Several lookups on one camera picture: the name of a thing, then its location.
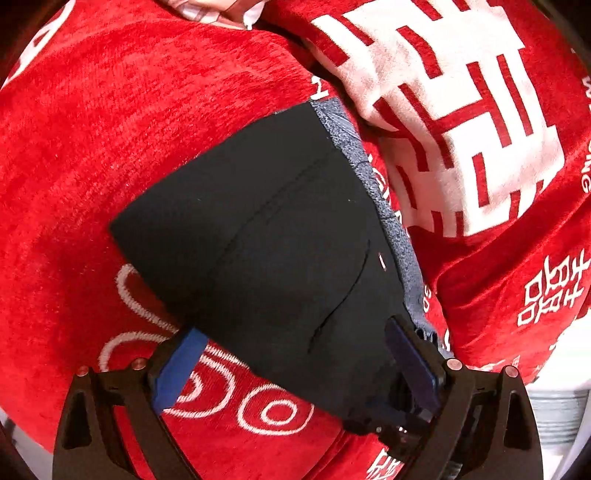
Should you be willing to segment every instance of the red and white fabric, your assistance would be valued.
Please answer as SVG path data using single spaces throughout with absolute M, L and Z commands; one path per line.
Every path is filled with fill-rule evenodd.
M 591 82 L 526 1 L 272 2 L 380 136 L 451 346 L 531 381 L 586 313 Z
M 355 104 L 382 192 L 400 201 L 424 310 L 441 334 L 445 317 L 459 358 L 530 380 L 581 311 L 591 80 L 527 0 L 282 0 L 263 18 L 310 50 L 148 0 L 70 0 L 0 91 L 0 405 L 47 449 L 76 367 L 122 367 L 176 328 L 109 222 L 257 118 L 348 104 L 310 52 Z M 206 480 L 398 469 L 373 436 L 343 433 L 215 345 L 183 394 L 166 422 Z

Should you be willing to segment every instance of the red fabric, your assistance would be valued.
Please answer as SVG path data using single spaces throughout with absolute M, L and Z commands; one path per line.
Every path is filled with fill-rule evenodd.
M 252 121 L 335 94 L 276 34 L 187 22 L 150 1 L 72 5 L 0 92 L 0 405 L 50 450 L 79 365 L 123 367 L 175 329 L 109 222 Z M 343 433 L 215 345 L 184 393 L 165 419 L 205 480 L 357 480 L 391 466 L 374 436 Z
M 591 80 L 576 55 L 527 0 L 285 0 L 263 18 L 306 38 L 379 132 L 454 352 L 531 381 L 587 311 Z
M 423 23 L 444 21 L 453 6 L 454 14 L 466 15 L 492 4 L 447 3 L 447 10 L 440 12 L 427 0 L 390 2 L 396 8 L 417 5 L 425 15 Z M 578 277 L 571 278 L 573 260 L 579 267 L 581 252 L 583 263 L 591 255 L 589 201 L 582 189 L 591 140 L 591 92 L 583 85 L 585 74 L 525 0 L 503 2 L 496 17 L 486 17 L 489 29 L 497 24 L 507 28 L 506 14 L 523 42 L 518 55 L 545 124 L 556 126 L 564 166 L 540 184 L 536 164 L 522 164 L 517 156 L 511 171 L 524 174 L 518 182 L 508 180 L 514 186 L 503 204 L 509 220 L 493 227 L 473 233 L 475 223 L 468 214 L 445 208 L 432 209 L 425 220 L 411 207 L 411 196 L 419 207 L 433 192 L 441 192 L 442 205 L 455 194 L 451 187 L 457 183 L 446 184 L 439 177 L 428 194 L 413 191 L 416 175 L 429 173 L 434 148 L 440 149 L 440 160 L 447 166 L 459 158 L 458 148 L 465 148 L 464 135 L 446 151 L 451 126 L 457 129 L 471 115 L 490 115 L 484 128 L 498 133 L 499 144 L 517 144 L 516 125 L 523 135 L 530 131 L 528 121 L 531 130 L 538 131 L 528 110 L 531 91 L 521 105 L 525 84 L 508 53 L 493 58 L 497 79 L 506 85 L 504 94 L 489 88 L 490 65 L 471 62 L 462 74 L 470 75 L 472 90 L 461 83 L 443 85 L 437 96 L 441 112 L 419 111 L 425 79 L 436 82 L 439 72 L 449 68 L 439 60 L 441 45 L 429 37 L 429 25 L 423 27 L 425 32 L 414 24 L 401 25 L 392 33 L 398 36 L 392 37 L 390 47 L 405 41 L 404 48 L 412 47 L 415 53 L 397 57 L 392 65 L 388 55 L 379 53 L 383 44 L 372 43 L 376 32 L 382 35 L 380 25 L 392 21 L 392 12 L 379 0 L 368 4 L 379 7 L 382 21 L 375 20 L 377 30 L 367 29 L 347 13 L 362 4 L 282 0 L 270 3 L 266 15 L 324 52 L 319 59 L 343 80 L 359 113 L 377 127 L 370 131 L 360 125 L 383 195 L 394 209 L 400 200 L 403 223 L 429 285 L 424 299 L 428 318 L 443 335 L 445 314 L 452 347 L 464 361 L 484 369 L 513 362 L 531 378 L 548 358 L 548 347 L 578 314 L 591 278 L 586 270 L 578 283 Z M 76 367 L 122 367 L 149 355 L 175 328 L 120 256 L 108 223 L 147 187 L 255 119 L 324 91 L 336 94 L 307 70 L 313 63 L 307 51 L 275 34 L 185 22 L 148 1 L 77 0 L 69 5 L 71 13 L 57 17 L 63 25 L 53 23 L 37 38 L 28 56 L 21 58 L 24 69 L 16 70 L 18 75 L 0 92 L 5 144 L 0 158 L 0 405 L 48 449 Z M 310 23 L 322 15 L 341 19 L 342 28 L 358 39 L 353 50 L 337 46 Z M 355 63 L 359 52 L 367 51 L 378 53 Z M 360 95 L 359 72 L 367 72 L 363 65 L 375 59 L 381 73 L 407 68 L 405 61 L 418 72 L 401 90 L 407 94 L 404 108 L 403 103 L 388 103 L 398 85 L 388 84 L 387 75 L 383 95 Z M 361 80 L 367 85 L 373 81 Z M 467 91 L 472 92 L 473 107 L 445 111 L 451 99 Z M 512 116 L 507 117 L 498 95 L 504 95 L 505 102 L 511 99 Z M 501 107 L 495 109 L 495 103 Z M 409 113 L 409 105 L 415 113 Z M 421 122 L 430 138 L 417 134 Z M 381 137 L 380 148 L 375 132 Z M 496 201 L 495 191 L 483 190 L 491 160 L 486 151 L 482 159 L 474 157 L 467 157 L 475 179 L 471 198 L 476 206 L 470 212 Z M 409 166 L 420 158 L 426 164 L 413 173 Z M 390 183 L 398 197 L 388 188 Z M 521 196 L 528 195 L 535 200 L 522 208 Z M 468 235 L 457 235 L 465 230 Z M 536 305 L 548 298 L 546 257 L 553 283 L 560 274 L 552 276 L 551 270 L 568 258 L 569 280 L 549 291 L 562 292 L 560 310 L 518 326 L 519 313 L 528 307 L 526 283 L 536 280 L 529 290 Z M 543 291 L 536 290 L 538 272 Z M 565 305 L 575 284 L 583 293 Z M 215 345 L 208 347 L 184 394 L 166 421 L 205 480 L 389 480 L 398 468 L 374 437 L 344 434 L 335 419 L 254 377 Z M 268 417 L 287 419 L 296 408 L 294 417 L 283 426 L 265 424 L 263 411 L 278 400 L 292 403 L 275 403 L 266 411 Z M 133 450 L 132 457 L 139 459 L 139 452 Z M 145 468 L 139 473 L 145 475 Z

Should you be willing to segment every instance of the white swirl pattern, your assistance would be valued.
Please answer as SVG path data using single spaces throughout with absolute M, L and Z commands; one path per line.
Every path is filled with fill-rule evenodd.
M 115 277 L 117 292 L 119 293 L 121 300 L 132 312 L 152 323 L 153 325 L 158 326 L 163 330 L 163 335 L 148 332 L 123 332 L 119 335 L 116 335 L 105 343 L 99 354 L 98 363 L 100 371 L 102 372 L 109 370 L 109 360 L 111 359 L 111 356 L 117 347 L 125 343 L 137 341 L 161 343 L 168 339 L 171 334 L 174 334 L 176 331 L 178 331 L 174 325 L 171 325 L 153 312 L 147 310 L 135 298 L 133 298 L 131 292 L 126 286 L 126 282 L 130 275 L 137 274 L 137 270 L 131 264 L 123 265 Z M 173 408 L 165 410 L 167 414 L 181 419 L 193 420 L 203 419 L 223 411 L 228 407 L 233 395 L 237 390 L 236 375 L 231 369 L 248 369 L 248 366 L 242 363 L 238 358 L 212 345 L 206 346 L 205 352 L 199 360 L 199 365 L 210 368 L 212 370 L 211 374 L 218 374 L 222 376 L 225 381 L 225 391 L 223 398 L 216 405 L 208 408 L 207 410 L 191 410 L 191 404 L 196 402 L 207 388 L 207 382 L 204 382 L 201 378 L 203 371 L 200 371 L 200 373 L 193 371 L 190 376 L 190 381 L 193 383 L 193 389 L 189 393 L 181 395 L 177 400 L 177 404 Z M 255 412 L 254 410 L 256 409 L 252 408 L 251 400 L 258 394 L 269 390 L 277 390 L 278 396 L 285 394 L 286 396 L 289 396 L 289 398 L 275 397 L 266 405 L 262 406 L 262 410 L 260 410 L 260 412 Z M 254 388 L 246 396 L 244 396 L 236 412 L 236 421 L 238 426 L 257 435 L 294 435 L 306 428 L 314 414 L 314 406 L 308 404 L 305 405 L 309 406 L 310 409 L 306 415 L 306 418 L 304 418 L 303 421 L 293 424 L 299 413 L 298 405 L 293 400 L 293 397 L 277 385 L 264 384 Z M 272 410 L 277 407 L 289 408 L 291 410 L 290 415 L 283 420 L 271 418 Z M 257 424 L 258 421 L 260 421 L 265 427 L 268 428 L 262 428 L 260 425 L 257 427 L 247 419 L 256 419 Z

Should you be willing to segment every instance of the screw head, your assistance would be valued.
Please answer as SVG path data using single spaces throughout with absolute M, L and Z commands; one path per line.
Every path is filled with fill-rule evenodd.
M 447 361 L 447 367 L 449 368 L 449 370 L 454 370 L 454 371 L 458 371 L 461 370 L 463 365 L 462 362 L 460 362 L 457 358 L 450 358 Z
M 134 370 L 143 370 L 146 367 L 148 361 L 145 358 L 136 358 L 131 362 L 131 368 Z
M 86 375 L 88 375 L 89 371 L 90 369 L 86 365 L 82 365 L 82 367 L 78 367 L 78 370 L 76 370 L 76 376 L 85 377 Z
M 519 370 L 517 370 L 513 365 L 505 367 L 505 373 L 511 378 L 517 378 L 519 376 Z

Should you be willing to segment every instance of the white chinese character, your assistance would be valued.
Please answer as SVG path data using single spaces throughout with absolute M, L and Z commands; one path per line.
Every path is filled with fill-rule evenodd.
M 553 270 L 550 270 L 550 260 L 548 256 L 544 259 L 544 274 L 546 277 L 546 292 L 547 295 L 550 290 L 556 290 L 557 288 L 565 288 L 566 284 L 569 282 L 569 264 L 570 264 L 570 256 L 568 255 L 562 263 Z
M 531 294 L 532 287 L 535 286 L 535 290 L 537 293 L 534 295 Z M 525 285 L 525 303 L 524 305 L 527 306 L 534 301 L 538 301 L 538 299 L 542 296 L 542 271 L 540 270 L 537 275 L 532 278 L 526 285 Z
M 540 321 L 540 317 L 544 313 L 548 312 L 557 312 L 560 310 L 560 301 L 562 300 L 562 295 L 564 294 L 564 290 L 559 290 L 553 297 L 550 297 L 548 300 L 545 298 L 541 298 L 538 301 L 538 315 L 535 317 L 535 322 L 538 323 Z
M 573 268 L 571 269 L 572 275 L 571 275 L 570 279 L 572 281 L 576 277 L 577 281 L 573 285 L 573 292 L 571 293 L 570 289 L 568 288 L 566 290 L 566 294 L 564 295 L 564 305 L 566 306 L 566 304 L 568 302 L 570 302 L 570 305 L 569 305 L 570 308 L 573 307 L 574 301 L 576 299 L 578 299 L 585 291 L 584 288 L 579 288 L 579 282 L 581 281 L 581 278 L 583 277 L 583 272 L 585 270 L 589 269 L 589 266 L 591 265 L 591 258 L 587 261 L 584 261 L 584 255 L 585 255 L 585 250 L 582 249 L 578 264 L 577 264 L 577 258 L 573 258 Z
M 382 154 L 405 224 L 450 238 L 520 218 L 564 167 L 525 45 L 489 3 L 366 2 L 344 17 L 370 45 L 338 17 L 312 21 L 342 51 L 319 60 L 367 121 L 392 132 Z
M 386 450 L 382 449 L 367 471 L 366 480 L 391 480 L 401 462 L 390 457 Z

